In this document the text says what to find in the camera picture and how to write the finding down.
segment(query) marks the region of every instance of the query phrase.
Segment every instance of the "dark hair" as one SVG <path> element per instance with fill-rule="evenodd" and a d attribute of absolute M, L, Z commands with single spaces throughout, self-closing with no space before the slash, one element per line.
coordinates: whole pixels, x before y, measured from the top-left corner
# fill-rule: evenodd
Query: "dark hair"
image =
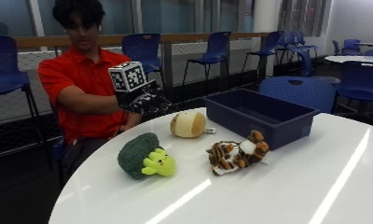
<path fill-rule="evenodd" d="M 99 0 L 57 0 L 53 17 L 64 28 L 70 28 L 75 24 L 71 14 L 80 16 L 83 26 L 88 29 L 95 24 L 102 25 L 103 5 Z"/>

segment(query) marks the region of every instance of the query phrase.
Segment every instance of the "wooden railing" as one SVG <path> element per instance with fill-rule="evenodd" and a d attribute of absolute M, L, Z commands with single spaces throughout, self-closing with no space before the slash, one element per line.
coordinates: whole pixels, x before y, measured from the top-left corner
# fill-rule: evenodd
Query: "wooden railing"
<path fill-rule="evenodd" d="M 232 39 L 237 38 L 265 38 L 269 33 L 233 33 Z M 164 34 L 160 36 L 160 41 L 166 42 L 192 42 L 207 40 L 211 34 Z M 119 45 L 126 35 L 100 35 L 100 45 Z M 54 36 L 17 36 L 17 46 L 19 49 L 35 49 L 41 47 L 64 47 L 70 46 L 70 40 L 66 35 Z"/>
<path fill-rule="evenodd" d="M 195 41 L 207 40 L 211 34 L 163 34 L 160 36 L 162 43 L 162 60 L 163 60 L 163 74 L 164 74 L 164 88 L 171 100 L 175 99 L 174 95 L 174 66 L 172 66 L 172 44 L 191 43 Z M 239 38 L 261 38 L 261 48 L 265 44 L 267 36 L 269 33 L 232 33 L 232 40 Z M 99 44 L 102 46 L 122 46 L 122 39 L 126 35 L 100 35 Z M 42 47 L 55 48 L 57 54 L 59 49 L 70 46 L 70 39 L 66 35 L 62 36 L 31 36 L 15 37 L 19 49 L 38 49 Z M 267 58 L 263 57 L 260 63 L 259 74 L 267 74 Z M 229 86 L 227 77 L 227 68 L 221 66 L 220 69 L 220 89 L 225 90 Z"/>

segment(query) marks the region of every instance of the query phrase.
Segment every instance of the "plush bun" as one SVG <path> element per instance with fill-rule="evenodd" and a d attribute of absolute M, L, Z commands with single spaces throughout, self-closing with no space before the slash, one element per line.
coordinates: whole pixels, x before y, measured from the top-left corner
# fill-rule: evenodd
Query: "plush bun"
<path fill-rule="evenodd" d="M 171 131 L 179 137 L 200 137 L 205 129 L 207 118 L 193 110 L 180 112 L 172 119 Z"/>

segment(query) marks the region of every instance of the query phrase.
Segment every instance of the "glass window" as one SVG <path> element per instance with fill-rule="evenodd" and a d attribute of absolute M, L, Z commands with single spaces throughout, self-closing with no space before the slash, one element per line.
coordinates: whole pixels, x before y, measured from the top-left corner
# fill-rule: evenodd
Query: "glass window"
<path fill-rule="evenodd" d="M 46 35 L 64 35 L 64 28 L 53 18 L 51 10 L 55 0 L 38 0 L 45 25 Z M 132 22 L 132 0 L 102 0 L 103 17 L 103 35 L 118 35 L 134 33 Z"/>
<path fill-rule="evenodd" d="M 146 33 L 193 33 L 195 0 L 142 0 L 142 24 Z"/>
<path fill-rule="evenodd" d="M 35 35 L 29 0 L 0 0 L 0 35 Z"/>
<path fill-rule="evenodd" d="M 53 18 L 53 7 L 55 0 L 38 0 L 42 23 L 46 35 L 66 35 L 63 26 Z"/>
<path fill-rule="evenodd" d="M 312 35 L 313 32 L 313 23 L 315 23 L 315 17 L 316 17 L 316 9 L 317 9 L 317 3 L 319 1 L 309 0 L 308 1 L 308 11 L 305 16 L 305 26 L 304 26 L 304 34 Z"/>
<path fill-rule="evenodd" d="M 291 11 L 291 30 L 300 30 L 300 20 L 303 11 L 303 0 L 293 0 Z"/>
<path fill-rule="evenodd" d="M 252 32 L 253 30 L 253 6 L 255 6 L 255 0 L 247 0 L 245 32 Z"/>
<path fill-rule="evenodd" d="M 104 35 L 134 34 L 132 0 L 102 0 Z"/>
<path fill-rule="evenodd" d="M 212 0 L 204 0 L 203 5 L 203 32 L 212 32 L 213 5 Z"/>
<path fill-rule="evenodd" d="M 221 0 L 220 31 L 237 32 L 239 0 Z"/>
<path fill-rule="evenodd" d="M 283 0 L 279 30 L 303 31 L 305 36 L 321 34 L 327 0 Z"/>

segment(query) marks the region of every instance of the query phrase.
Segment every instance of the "stuffed animal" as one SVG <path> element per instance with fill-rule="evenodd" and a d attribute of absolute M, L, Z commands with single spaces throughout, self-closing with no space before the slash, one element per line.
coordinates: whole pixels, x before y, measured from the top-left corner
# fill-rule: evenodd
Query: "stuffed animal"
<path fill-rule="evenodd" d="M 200 137 L 207 129 L 207 118 L 195 110 L 176 114 L 171 123 L 172 133 L 184 138 Z"/>
<path fill-rule="evenodd" d="M 118 161 L 136 179 L 154 174 L 170 176 L 176 171 L 176 160 L 159 145 L 159 137 L 154 133 L 142 134 L 124 145 Z"/>
<path fill-rule="evenodd" d="M 213 174 L 224 175 L 240 168 L 249 167 L 264 159 L 269 149 L 271 147 L 259 131 L 252 131 L 248 140 L 241 143 L 235 141 L 215 143 L 207 150 Z"/>

